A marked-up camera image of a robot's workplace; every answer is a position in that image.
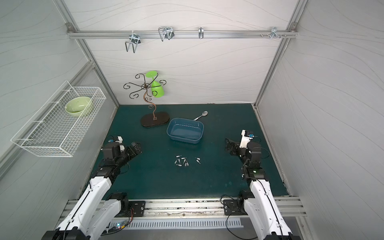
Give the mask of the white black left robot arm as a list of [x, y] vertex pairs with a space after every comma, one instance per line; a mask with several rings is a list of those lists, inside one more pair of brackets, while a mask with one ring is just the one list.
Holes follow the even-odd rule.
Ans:
[[138, 205], [129, 201], [127, 193], [109, 195], [103, 206], [98, 206], [120, 175], [122, 167], [142, 153], [135, 142], [122, 149], [121, 142], [108, 143], [103, 148], [107, 159], [94, 172], [86, 190], [55, 230], [47, 231], [44, 240], [98, 240], [101, 236], [117, 233], [127, 227], [134, 217], [143, 215], [145, 202]]

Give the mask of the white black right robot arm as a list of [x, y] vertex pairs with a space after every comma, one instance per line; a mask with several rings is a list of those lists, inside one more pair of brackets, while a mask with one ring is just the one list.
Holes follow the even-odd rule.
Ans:
[[242, 179], [250, 188], [239, 193], [239, 212], [246, 213], [257, 234], [256, 240], [300, 240], [287, 225], [272, 194], [271, 185], [262, 166], [262, 147], [245, 138], [236, 143], [225, 139], [225, 151], [242, 162]]

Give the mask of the blue plastic storage box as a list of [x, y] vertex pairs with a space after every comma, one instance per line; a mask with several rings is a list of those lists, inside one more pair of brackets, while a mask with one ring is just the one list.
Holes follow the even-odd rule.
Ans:
[[167, 135], [171, 140], [198, 144], [204, 134], [204, 124], [190, 119], [174, 118], [167, 128]]

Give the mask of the dark metal scroll cup stand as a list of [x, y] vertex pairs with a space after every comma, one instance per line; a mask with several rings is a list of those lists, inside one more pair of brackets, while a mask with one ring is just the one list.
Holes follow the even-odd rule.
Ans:
[[147, 78], [146, 74], [136, 74], [135, 79], [143, 78], [143, 84], [138, 85], [132, 82], [125, 83], [123, 85], [123, 89], [129, 90], [132, 86], [139, 87], [140, 89], [134, 92], [131, 92], [129, 95], [129, 98], [134, 100], [139, 97], [139, 92], [144, 91], [143, 94], [143, 100], [149, 105], [149, 109], [152, 110], [151, 114], [144, 115], [140, 119], [140, 123], [145, 128], [151, 128], [156, 126], [161, 126], [166, 124], [170, 120], [170, 116], [166, 112], [157, 112], [157, 106], [153, 103], [152, 98], [155, 98], [152, 96], [151, 86], [150, 82], [152, 79]]

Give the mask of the metal spoon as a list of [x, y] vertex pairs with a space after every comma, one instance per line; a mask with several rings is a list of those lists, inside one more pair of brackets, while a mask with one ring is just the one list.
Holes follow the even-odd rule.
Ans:
[[200, 116], [196, 117], [196, 118], [194, 119], [194, 121], [197, 121], [197, 120], [199, 120], [200, 118], [205, 117], [205, 116], [207, 116], [207, 115], [208, 115], [208, 111], [204, 111]]

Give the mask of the green plastic goblet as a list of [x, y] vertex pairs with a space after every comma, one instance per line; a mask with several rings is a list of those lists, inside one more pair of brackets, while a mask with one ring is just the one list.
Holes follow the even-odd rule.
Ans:
[[166, 80], [158, 80], [159, 76], [157, 71], [149, 71], [146, 73], [146, 77], [152, 79], [150, 82], [152, 96], [155, 98], [161, 98], [165, 95], [163, 86], [167, 84]]

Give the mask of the light green ceramic bowl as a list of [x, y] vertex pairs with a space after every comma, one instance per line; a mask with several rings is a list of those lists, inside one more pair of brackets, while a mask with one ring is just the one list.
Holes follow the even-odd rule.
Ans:
[[93, 101], [89, 97], [77, 97], [65, 105], [65, 111], [72, 117], [85, 117], [93, 110]]

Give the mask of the metal double hook left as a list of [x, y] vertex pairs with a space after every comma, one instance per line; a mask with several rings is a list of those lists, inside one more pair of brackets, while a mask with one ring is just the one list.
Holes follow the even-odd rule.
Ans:
[[134, 31], [129, 35], [129, 40], [125, 42], [126, 52], [131, 49], [133, 53], [137, 51], [138, 45], [141, 43], [141, 37]]

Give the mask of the metal double hook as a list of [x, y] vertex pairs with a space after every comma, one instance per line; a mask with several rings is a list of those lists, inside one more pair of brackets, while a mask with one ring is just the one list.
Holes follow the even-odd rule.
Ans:
[[158, 28], [158, 33], [160, 35], [162, 42], [165, 39], [171, 40], [175, 36], [174, 30], [172, 27], [160, 27]]
[[138, 45], [141, 43], [141, 37], [134, 31], [129, 35], [129, 40], [125, 42], [126, 52], [131, 49], [133, 53], [137, 51]]

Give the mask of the metal double hook middle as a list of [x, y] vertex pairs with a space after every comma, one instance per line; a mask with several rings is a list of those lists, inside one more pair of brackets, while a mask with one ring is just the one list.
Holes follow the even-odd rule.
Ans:
[[165, 39], [171, 40], [175, 36], [174, 30], [172, 27], [160, 27], [158, 28], [158, 33], [160, 35], [162, 42]]

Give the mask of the metal hook right end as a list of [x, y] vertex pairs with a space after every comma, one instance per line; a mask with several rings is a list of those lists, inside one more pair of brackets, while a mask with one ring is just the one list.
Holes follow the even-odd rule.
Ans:
[[271, 29], [271, 31], [270, 31], [268, 34], [266, 34], [266, 35], [264, 35], [264, 34], [260, 34], [260, 36], [261, 36], [262, 38], [281, 39], [281, 38], [285, 38], [285, 37], [286, 37], [286, 34], [280, 34], [280, 33], [278, 32], [277, 28], [276, 28], [276, 27], [273, 27], [273, 28]]

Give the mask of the small metal hook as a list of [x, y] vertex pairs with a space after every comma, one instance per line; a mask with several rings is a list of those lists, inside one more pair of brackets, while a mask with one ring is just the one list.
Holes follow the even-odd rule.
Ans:
[[204, 38], [204, 28], [203, 27], [198, 28], [198, 37], [199, 37], [199, 39]]

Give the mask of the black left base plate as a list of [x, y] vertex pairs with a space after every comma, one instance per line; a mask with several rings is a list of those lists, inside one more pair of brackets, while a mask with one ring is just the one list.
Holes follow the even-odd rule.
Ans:
[[129, 214], [133, 218], [143, 217], [145, 208], [145, 201], [129, 201]]

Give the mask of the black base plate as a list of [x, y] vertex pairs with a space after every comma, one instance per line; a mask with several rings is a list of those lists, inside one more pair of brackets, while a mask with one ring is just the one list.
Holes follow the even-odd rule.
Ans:
[[143, 217], [145, 208], [145, 201], [129, 201], [129, 214], [133, 218]]
[[237, 200], [226, 199], [222, 200], [225, 216], [243, 216], [246, 215], [238, 205]]

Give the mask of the aluminium cross rail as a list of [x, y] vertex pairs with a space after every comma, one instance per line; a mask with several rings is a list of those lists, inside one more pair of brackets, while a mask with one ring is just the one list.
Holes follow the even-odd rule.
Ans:
[[[269, 39], [262, 38], [260, 34], [268, 34], [271, 30], [244, 30], [244, 31], [234, 31], [234, 30], [224, 30], [224, 31], [212, 31], [204, 30], [203, 39]], [[142, 40], [153, 40], [160, 39], [158, 31], [134, 31], [135, 34], [139, 35]], [[286, 34], [285, 38], [296, 38], [298, 32], [282, 31], [278, 30], [280, 34]], [[68, 33], [68, 36], [71, 39], [128, 39], [132, 31], [78, 31], [73, 33]], [[174, 30], [175, 36], [174, 39], [199, 39], [198, 30], [192, 31], [176, 31]]]

